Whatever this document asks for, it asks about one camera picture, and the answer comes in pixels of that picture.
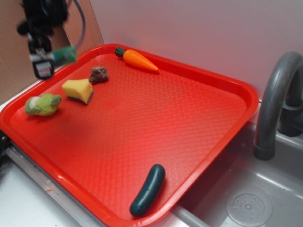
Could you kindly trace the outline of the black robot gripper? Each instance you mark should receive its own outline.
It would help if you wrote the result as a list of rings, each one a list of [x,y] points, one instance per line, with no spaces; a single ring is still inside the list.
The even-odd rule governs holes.
[[[49,79],[54,74],[50,36],[54,27],[67,20],[67,3],[64,0],[23,0],[21,6],[26,20],[17,26],[17,32],[29,37],[29,58],[33,62],[35,76]]]

